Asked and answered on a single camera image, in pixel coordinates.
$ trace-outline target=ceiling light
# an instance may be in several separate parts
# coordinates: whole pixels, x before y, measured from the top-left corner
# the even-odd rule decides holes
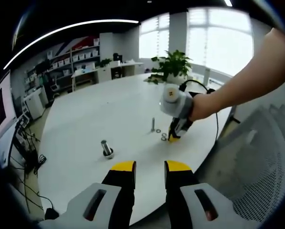
[[[94,20],[94,21],[84,21],[84,22],[80,22],[80,23],[76,23],[73,25],[68,25],[68,26],[64,26],[62,28],[59,28],[57,30],[51,31],[41,37],[39,37],[38,39],[34,40],[33,42],[31,42],[29,45],[27,45],[26,47],[24,47],[21,51],[19,51],[17,54],[15,54],[14,57],[12,57],[12,59],[6,64],[6,66],[4,67],[4,70],[11,64],[12,61],[15,60],[15,58],[17,58],[22,52],[24,52],[26,49],[28,49],[29,47],[31,47],[32,45],[34,45],[35,43],[39,42],[40,40],[44,39],[45,37],[48,37],[56,32],[60,32],[62,30],[65,29],[69,29],[75,26],[79,26],[79,25],[86,25],[86,24],[93,24],[93,23],[101,23],[101,22],[125,22],[125,23],[135,23],[137,24],[138,21],[133,21],[133,20],[123,20],[123,19],[104,19],[104,20]]]
[[[224,1],[225,1],[225,3],[226,3],[227,6],[230,6],[230,7],[233,6],[232,3],[230,2],[230,0],[224,0]]]

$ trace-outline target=metal bolt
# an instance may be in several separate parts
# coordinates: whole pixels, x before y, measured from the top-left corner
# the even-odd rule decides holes
[[[101,141],[101,146],[103,147],[103,155],[109,156],[112,154],[111,148],[109,147],[108,143],[106,140]]]
[[[151,127],[151,132],[155,131],[155,118],[152,118],[152,127]]]

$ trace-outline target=computer monitor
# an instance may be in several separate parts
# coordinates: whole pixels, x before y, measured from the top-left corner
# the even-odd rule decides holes
[[[0,137],[16,119],[11,96],[10,72],[8,72],[0,82]]]

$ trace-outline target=hand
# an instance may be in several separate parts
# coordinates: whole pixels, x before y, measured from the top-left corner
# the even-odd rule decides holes
[[[218,104],[211,94],[197,94],[193,97],[193,112],[189,116],[189,120],[194,122],[204,119],[217,112]]]

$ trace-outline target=white flower pot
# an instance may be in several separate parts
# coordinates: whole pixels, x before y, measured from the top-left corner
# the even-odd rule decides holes
[[[173,74],[169,74],[167,77],[167,83],[173,83],[173,84],[180,85],[187,80],[186,78],[187,77],[184,75],[178,75],[175,77]]]

